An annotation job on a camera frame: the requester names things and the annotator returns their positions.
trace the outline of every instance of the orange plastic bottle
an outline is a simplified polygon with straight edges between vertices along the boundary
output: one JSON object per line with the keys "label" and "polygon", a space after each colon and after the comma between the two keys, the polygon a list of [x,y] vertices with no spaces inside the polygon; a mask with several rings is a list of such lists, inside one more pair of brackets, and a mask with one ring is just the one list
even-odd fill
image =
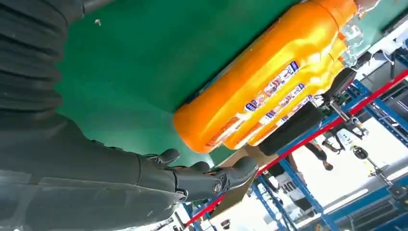
{"label": "orange plastic bottle", "polygon": [[346,49],[344,41],[336,39],[330,54],[324,56],[320,63],[301,69],[263,108],[256,111],[239,130],[232,133],[224,141],[224,145],[229,149],[243,147],[264,126],[274,124],[273,121],[276,122],[278,118],[284,118],[291,113],[308,95],[313,96],[318,91],[325,90],[327,86],[330,87],[332,79],[328,78],[329,70],[334,60]]}
{"label": "orange plastic bottle", "polygon": [[207,153],[248,120],[298,69],[318,63],[339,28],[353,17],[354,0],[310,0],[293,6],[248,47],[222,76],[174,116],[192,150]]}
{"label": "orange plastic bottle", "polygon": [[[314,92],[314,95],[317,94],[322,94],[329,90],[330,86],[332,85],[332,82],[334,81],[334,78],[344,69],[344,65],[340,60],[336,60],[334,64],[331,67],[330,71],[327,71],[326,73],[323,74],[323,78],[325,81],[330,82],[329,85],[326,85],[323,88],[316,89]],[[300,108],[302,108],[307,102],[309,102],[313,97],[313,94],[310,95],[305,95],[303,100],[301,100],[299,103],[293,103],[294,107],[292,108],[292,111],[288,111],[285,113],[282,113],[284,116],[280,116],[268,125],[264,126],[258,133],[256,133],[249,141],[248,144],[251,146],[257,146],[259,145],[264,139],[266,139],[270,134],[272,134],[276,129],[278,129],[280,126],[282,126],[290,117],[292,117]]]}

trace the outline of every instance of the cardboard box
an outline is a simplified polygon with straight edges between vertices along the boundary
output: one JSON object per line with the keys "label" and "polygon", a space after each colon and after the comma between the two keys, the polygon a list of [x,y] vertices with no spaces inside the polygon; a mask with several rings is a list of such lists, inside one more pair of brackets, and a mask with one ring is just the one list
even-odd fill
{"label": "cardboard box", "polygon": [[[262,168],[267,165],[272,160],[278,157],[277,154],[272,156],[266,156],[259,150],[258,147],[245,146],[239,149],[236,153],[231,155],[228,159],[223,161],[219,167],[230,167],[235,164],[243,156],[252,156],[258,162],[258,166]],[[243,186],[231,190],[226,193],[224,199],[218,205],[211,216],[211,220],[220,221],[228,217],[228,211],[234,209],[234,207],[243,200],[246,195],[246,192],[251,187],[252,182],[254,181],[255,176],[253,176],[246,184]]]}

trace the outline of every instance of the green table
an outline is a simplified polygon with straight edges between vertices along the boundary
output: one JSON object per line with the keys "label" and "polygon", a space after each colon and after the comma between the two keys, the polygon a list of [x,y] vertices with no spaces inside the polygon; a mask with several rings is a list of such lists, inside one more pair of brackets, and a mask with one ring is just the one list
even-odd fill
{"label": "green table", "polygon": [[[196,154],[172,125],[183,101],[214,77],[298,0],[117,0],[70,29],[60,112],[85,135],[140,154],[173,147],[182,158],[219,163],[233,151]],[[407,7],[383,0],[362,27],[367,43]]]}

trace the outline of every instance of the robotic arm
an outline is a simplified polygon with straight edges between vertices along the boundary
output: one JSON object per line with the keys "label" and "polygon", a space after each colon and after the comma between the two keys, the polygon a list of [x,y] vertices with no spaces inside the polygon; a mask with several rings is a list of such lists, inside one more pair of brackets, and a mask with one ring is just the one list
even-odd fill
{"label": "robotic arm", "polygon": [[58,115],[69,26],[111,0],[0,0],[0,230],[117,230],[246,183],[250,158],[202,173],[89,141]]}

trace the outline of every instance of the red barrier tape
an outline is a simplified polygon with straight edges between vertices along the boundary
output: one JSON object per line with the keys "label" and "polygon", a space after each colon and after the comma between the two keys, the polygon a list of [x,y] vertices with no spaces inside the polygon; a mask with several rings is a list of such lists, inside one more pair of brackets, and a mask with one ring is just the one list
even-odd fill
{"label": "red barrier tape", "polygon": [[[367,104],[371,103],[373,100],[377,99],[380,95],[384,94],[387,90],[389,90],[390,88],[393,88],[395,85],[397,85],[399,82],[401,82],[403,79],[405,79],[406,77],[408,77],[408,70],[402,72],[401,74],[399,74],[397,77],[395,77],[392,81],[386,83],[383,87],[381,87],[380,89],[378,89],[376,92],[374,92],[373,94],[371,94],[369,97],[367,97],[366,99],[364,99],[363,101],[361,101],[361,103],[359,103],[357,106],[355,106],[353,109],[351,109],[349,111],[349,113],[351,115],[356,114],[357,112],[361,111]],[[314,138],[316,138],[317,136],[323,134],[324,132],[330,130],[331,128],[339,125],[343,120],[341,118],[337,118],[335,119],[333,122],[329,123],[327,126],[321,128],[320,130],[316,131],[313,135],[309,136],[308,138],[304,139],[303,141],[299,142],[298,144],[294,145],[293,147],[291,147],[289,150],[287,150],[285,153],[283,153],[282,155],[280,155],[278,158],[276,158],[275,160],[273,160],[272,162],[270,162],[269,164],[267,164],[265,167],[263,167],[261,170],[258,171],[257,175],[261,174],[262,172],[264,172],[265,170],[267,170],[268,168],[274,166],[275,164],[277,164],[279,161],[283,160],[284,158],[286,158],[289,154],[291,154],[293,151],[295,151],[296,149],[302,147],[303,145],[307,144],[308,142],[310,142],[311,140],[313,140]],[[202,217],[206,212],[209,212],[211,210],[213,210],[213,208],[218,205],[218,203],[220,203],[222,201],[222,199],[224,199],[225,195],[223,195],[222,197],[218,198],[217,200],[215,200],[213,203],[211,203],[208,207],[206,207],[203,211],[199,212],[198,214],[196,214],[194,217],[192,217],[187,223],[186,225],[190,225],[193,222],[195,222],[197,219],[199,219],[200,217]]]}
{"label": "red barrier tape", "polygon": [[211,212],[214,207],[216,205],[218,205],[218,203],[220,203],[222,201],[222,199],[224,199],[225,194],[220,196],[219,198],[217,198],[213,203],[211,203],[210,205],[208,205],[206,208],[204,208],[203,210],[201,210],[199,213],[197,213],[196,215],[194,215],[187,223],[186,226],[191,225],[193,222],[195,222],[196,220],[198,220],[200,217],[204,216],[205,213]]}

